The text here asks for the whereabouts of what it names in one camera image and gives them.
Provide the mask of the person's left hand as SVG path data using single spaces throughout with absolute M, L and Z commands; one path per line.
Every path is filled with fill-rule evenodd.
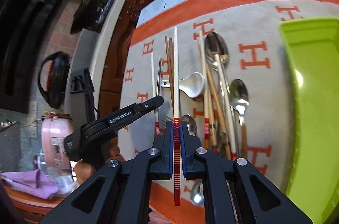
M 103 151 L 100 150 L 93 159 L 78 161 L 74 167 L 78 184 L 84 183 L 96 170 L 101 168 L 109 160 L 115 159 L 119 162 L 124 162 L 125 160 L 120 152 L 118 139 L 113 138 L 109 143 L 103 145 Z

